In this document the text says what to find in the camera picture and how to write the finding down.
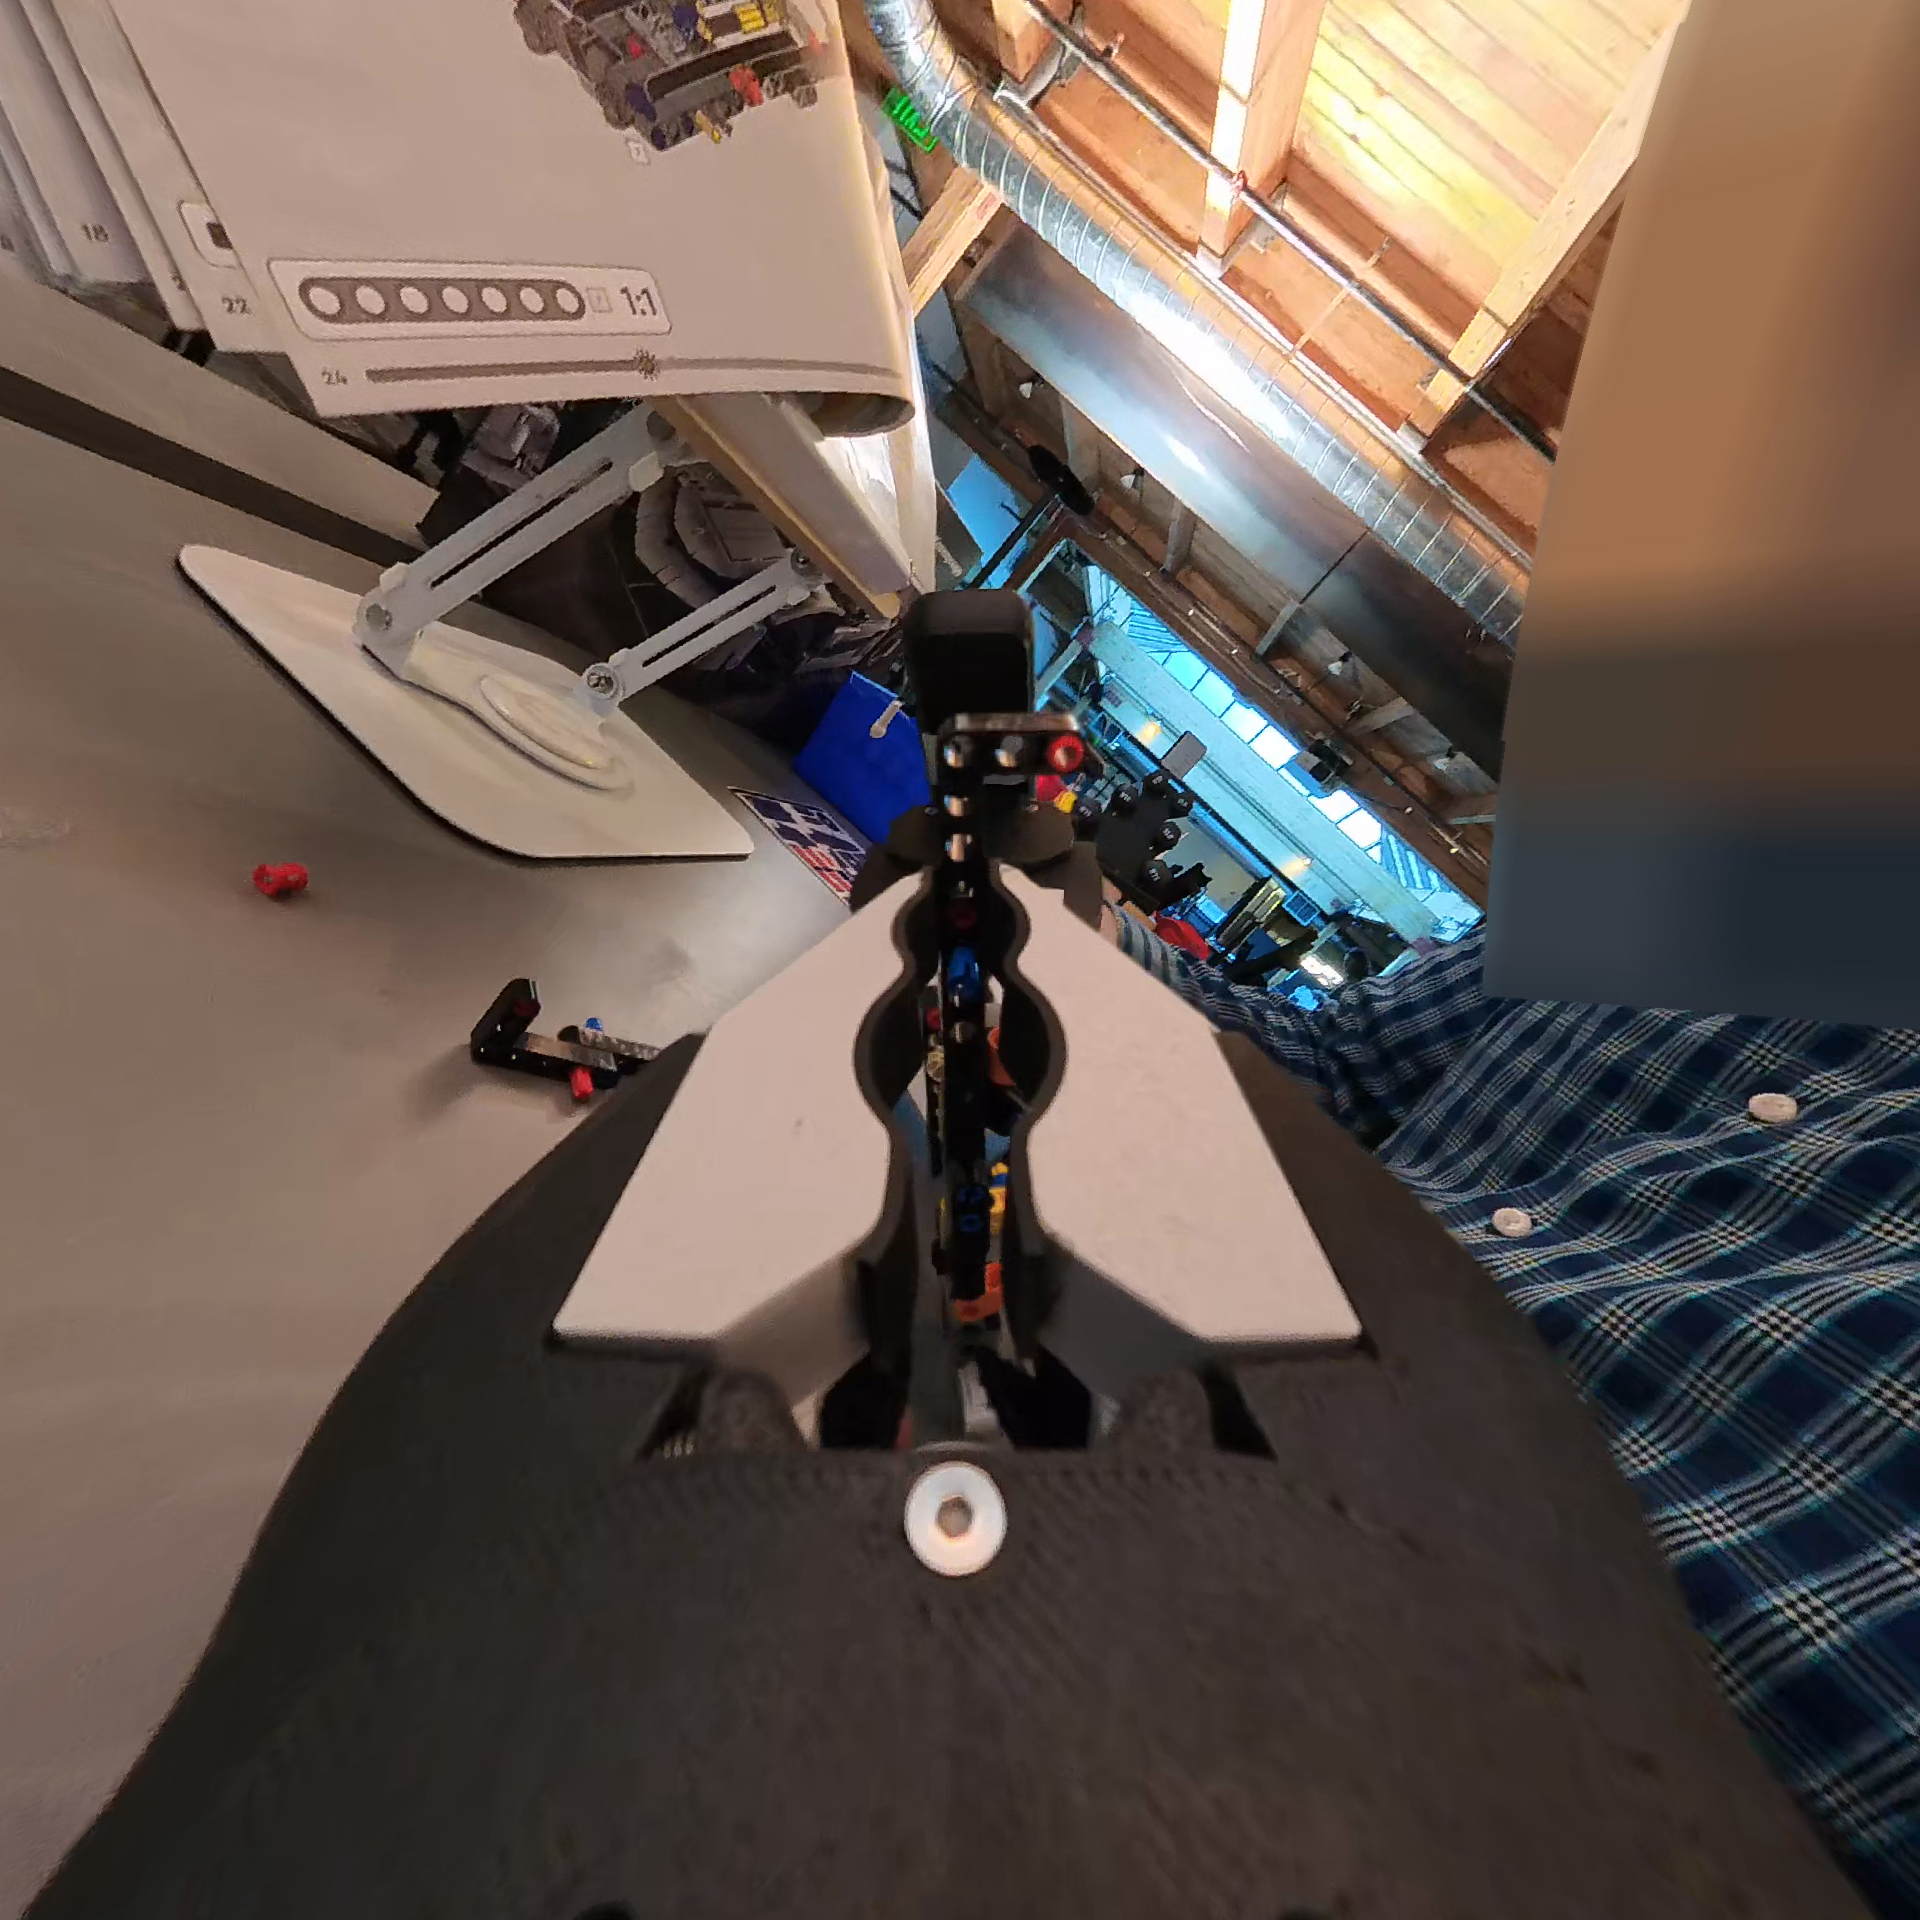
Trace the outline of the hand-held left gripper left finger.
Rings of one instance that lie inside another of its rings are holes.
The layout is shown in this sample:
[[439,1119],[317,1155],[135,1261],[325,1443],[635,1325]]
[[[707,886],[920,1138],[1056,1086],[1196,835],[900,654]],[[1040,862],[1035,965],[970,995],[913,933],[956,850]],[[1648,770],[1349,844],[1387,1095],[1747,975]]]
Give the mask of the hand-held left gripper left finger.
[[554,1335],[659,1358],[858,1358],[858,1247],[881,1226],[889,1122],[858,1035],[904,974],[898,879],[695,1050]]

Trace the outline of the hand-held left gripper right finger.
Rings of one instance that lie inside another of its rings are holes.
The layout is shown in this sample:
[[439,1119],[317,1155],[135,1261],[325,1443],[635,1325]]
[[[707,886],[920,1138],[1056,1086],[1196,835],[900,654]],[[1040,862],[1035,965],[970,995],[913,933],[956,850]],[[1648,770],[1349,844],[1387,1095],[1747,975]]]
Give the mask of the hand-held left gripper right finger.
[[1347,1353],[1360,1318],[1215,1026],[1031,879],[1017,975],[1053,1076],[1027,1116],[1058,1361]]

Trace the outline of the black lego chassis build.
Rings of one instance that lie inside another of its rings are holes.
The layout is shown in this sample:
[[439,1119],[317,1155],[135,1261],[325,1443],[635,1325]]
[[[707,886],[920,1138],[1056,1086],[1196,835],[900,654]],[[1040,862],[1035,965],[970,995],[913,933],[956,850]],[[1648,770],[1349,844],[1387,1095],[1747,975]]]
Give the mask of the black lego chassis build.
[[1003,1302],[1016,1259],[1003,1251],[1013,1131],[1048,1065],[1040,1015],[1011,985],[1019,929],[994,862],[1034,870],[1072,847],[1067,826],[1045,829],[1035,853],[1019,853],[1017,837],[1040,815],[1040,781],[1074,777],[1085,755],[1082,726],[1061,710],[959,714],[932,753],[938,854],[924,991],[929,1057],[943,1067],[929,1093],[940,1185],[932,1263],[964,1358],[1016,1353]]

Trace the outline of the black lego side beam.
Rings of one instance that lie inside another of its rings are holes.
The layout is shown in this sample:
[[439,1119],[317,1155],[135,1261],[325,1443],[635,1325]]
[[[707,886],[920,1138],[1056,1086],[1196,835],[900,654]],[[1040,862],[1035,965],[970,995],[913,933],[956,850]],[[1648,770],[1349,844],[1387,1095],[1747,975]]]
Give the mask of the black lego side beam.
[[511,975],[468,1035],[475,1065],[563,1087],[573,1106],[595,1101],[644,1071],[661,1047],[618,1035],[596,1015],[537,1030],[541,995],[531,975]]

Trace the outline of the lego instruction booklet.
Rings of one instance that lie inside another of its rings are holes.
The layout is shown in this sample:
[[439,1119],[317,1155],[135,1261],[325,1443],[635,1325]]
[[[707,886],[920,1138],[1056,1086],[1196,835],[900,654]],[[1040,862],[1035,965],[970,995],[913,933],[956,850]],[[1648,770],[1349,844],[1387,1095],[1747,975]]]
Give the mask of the lego instruction booklet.
[[5,257],[321,417],[917,409],[837,5],[5,5]]

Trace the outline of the lego sticker sheet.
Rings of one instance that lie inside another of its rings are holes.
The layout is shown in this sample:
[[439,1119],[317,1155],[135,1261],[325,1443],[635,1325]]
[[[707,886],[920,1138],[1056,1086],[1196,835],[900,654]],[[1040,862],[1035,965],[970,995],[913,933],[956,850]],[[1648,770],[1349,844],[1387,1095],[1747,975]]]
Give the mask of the lego sticker sheet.
[[851,903],[871,845],[835,812],[819,802],[788,801],[746,787],[732,795],[768,829],[768,835],[808,867],[813,878],[844,906]]

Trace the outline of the blue plastic bin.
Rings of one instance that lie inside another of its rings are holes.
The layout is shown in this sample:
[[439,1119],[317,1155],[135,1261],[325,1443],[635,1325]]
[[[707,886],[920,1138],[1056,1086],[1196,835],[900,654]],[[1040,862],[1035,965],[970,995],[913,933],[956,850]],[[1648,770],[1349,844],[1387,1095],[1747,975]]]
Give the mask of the blue plastic bin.
[[832,694],[793,770],[869,842],[929,806],[929,762],[914,714],[861,675]]

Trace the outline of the silver ventilation ducts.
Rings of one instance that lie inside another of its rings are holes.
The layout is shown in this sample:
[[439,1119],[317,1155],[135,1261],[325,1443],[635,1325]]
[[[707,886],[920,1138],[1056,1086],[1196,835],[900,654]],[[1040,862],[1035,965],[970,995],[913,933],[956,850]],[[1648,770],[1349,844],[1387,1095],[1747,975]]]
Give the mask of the silver ventilation ducts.
[[1034,115],[994,99],[929,2],[867,2],[929,131],[1017,219],[1244,417],[1506,651],[1530,564],[1399,429],[1306,358],[1251,301],[1131,213]]

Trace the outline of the person's plaid shirt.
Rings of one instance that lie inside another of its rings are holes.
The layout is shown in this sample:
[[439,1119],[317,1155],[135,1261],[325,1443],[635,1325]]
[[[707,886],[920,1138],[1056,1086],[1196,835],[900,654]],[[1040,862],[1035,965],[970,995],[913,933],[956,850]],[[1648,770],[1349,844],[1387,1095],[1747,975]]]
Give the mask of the person's plaid shirt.
[[1915,1916],[1915,1030],[1493,999],[1460,941],[1323,1045],[1595,1409],[1747,1732]]

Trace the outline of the white book stand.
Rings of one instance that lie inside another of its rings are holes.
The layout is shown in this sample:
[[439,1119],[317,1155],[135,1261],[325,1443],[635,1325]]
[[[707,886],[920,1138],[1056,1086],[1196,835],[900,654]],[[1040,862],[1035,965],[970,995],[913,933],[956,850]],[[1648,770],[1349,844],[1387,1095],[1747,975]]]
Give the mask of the white book stand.
[[[711,466],[776,525],[776,555],[659,636],[580,670],[464,631],[455,610],[607,509]],[[625,706],[819,590],[882,618],[935,585],[921,407],[832,438],[792,399],[642,403],[361,595],[213,545],[186,581],[444,826],[536,862],[713,862],[752,850],[728,802]]]

